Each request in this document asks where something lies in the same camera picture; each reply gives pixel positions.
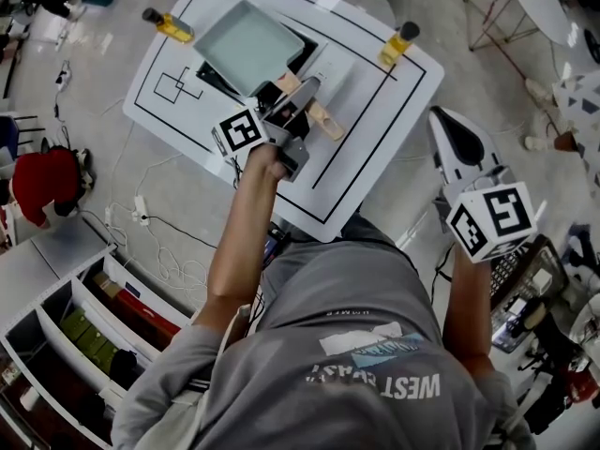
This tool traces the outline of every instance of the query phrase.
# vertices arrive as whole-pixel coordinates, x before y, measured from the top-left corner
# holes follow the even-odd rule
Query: gray shorts
[[[401,253],[414,269],[411,259],[402,252],[391,238],[380,231],[366,218],[355,213],[341,230],[341,238],[324,244],[316,241],[310,235],[295,228],[293,225],[282,226],[282,230],[290,233],[292,242],[276,257],[262,272],[261,289],[264,303],[268,306],[278,295],[279,289],[290,280],[302,267],[323,252],[348,245],[360,245],[367,248],[387,248],[389,251]]]

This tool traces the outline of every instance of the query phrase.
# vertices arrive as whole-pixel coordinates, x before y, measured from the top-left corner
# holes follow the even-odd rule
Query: finger
[[[287,169],[283,166],[281,162],[278,161],[271,165],[271,168],[269,170],[277,180],[285,178],[288,174]]]

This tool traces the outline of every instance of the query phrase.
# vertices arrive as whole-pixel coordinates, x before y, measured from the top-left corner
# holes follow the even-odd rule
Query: hand
[[[253,148],[247,158],[246,168],[265,170],[276,181],[284,178],[288,171],[278,160],[278,149],[274,145],[263,144]]]

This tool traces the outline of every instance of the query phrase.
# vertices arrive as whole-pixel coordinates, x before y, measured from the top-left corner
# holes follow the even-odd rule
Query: gray tray
[[[194,44],[241,96],[254,97],[288,71],[304,42],[281,23],[241,0]]]

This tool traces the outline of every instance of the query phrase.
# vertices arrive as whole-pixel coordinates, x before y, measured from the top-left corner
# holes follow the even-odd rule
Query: white floor
[[[168,11],[175,1],[115,0],[109,8],[90,7],[70,29],[60,52],[55,51],[52,40],[63,23],[41,10],[34,20],[32,36],[24,45],[22,62],[10,90],[11,107],[39,115],[51,136],[56,135],[59,125],[53,119],[54,80],[63,61],[69,60],[73,79],[58,98],[61,117],[67,122],[73,146],[87,147],[94,156],[97,185],[85,208],[102,220],[109,202],[132,208],[136,186],[146,169],[176,155],[169,145],[144,128],[132,127],[121,111],[129,83],[155,35],[153,26],[142,20],[142,12],[150,6]],[[374,5],[372,0],[354,3],[367,9]],[[511,18],[515,23],[520,17],[518,5],[513,5],[506,14],[506,22],[500,21],[506,28],[510,27]],[[384,12],[378,13],[382,19]],[[534,206],[547,202],[540,224],[542,232],[561,248],[574,221],[585,215],[585,221],[594,224],[591,220],[598,216],[590,210],[589,191],[578,155],[553,151],[532,154],[521,147],[524,134],[544,133],[535,124],[536,109],[521,78],[497,50],[469,51],[462,0],[412,0],[412,18],[422,28],[418,45],[446,71],[434,103],[468,116],[493,135],[504,161],[518,178],[527,182]],[[569,53],[556,49],[558,72],[593,68],[591,60],[579,48]],[[557,80],[549,42],[541,34],[515,42],[506,51],[528,76],[546,84]],[[442,235],[430,205],[440,184],[422,118],[362,207],[366,217],[405,245],[428,289],[433,267],[450,243],[450,237]],[[161,216],[212,244],[218,242],[233,198],[232,187],[185,157],[152,168],[140,193],[147,200],[150,214]],[[203,300],[204,287],[198,285],[205,280],[201,265],[208,268],[213,250],[153,220],[151,231],[163,246],[159,252],[157,240],[132,222],[128,211],[120,206],[113,207],[113,222],[127,233],[126,258],[135,259],[130,265],[191,314]],[[123,235],[117,236],[123,241]],[[188,261],[196,261],[185,265],[189,276],[177,275],[177,266],[183,271]],[[166,273],[169,278],[164,282]],[[434,307],[441,320],[447,297],[447,284],[439,281]],[[514,368],[517,359],[518,352],[509,357],[494,353],[500,368]],[[524,378],[512,371],[510,374],[515,384]],[[594,423],[600,422],[600,412],[588,407],[575,406],[542,436],[539,447],[566,448],[565,440],[557,436],[580,434],[580,448],[585,448],[584,435],[589,434]],[[569,448],[577,448],[571,443]]]

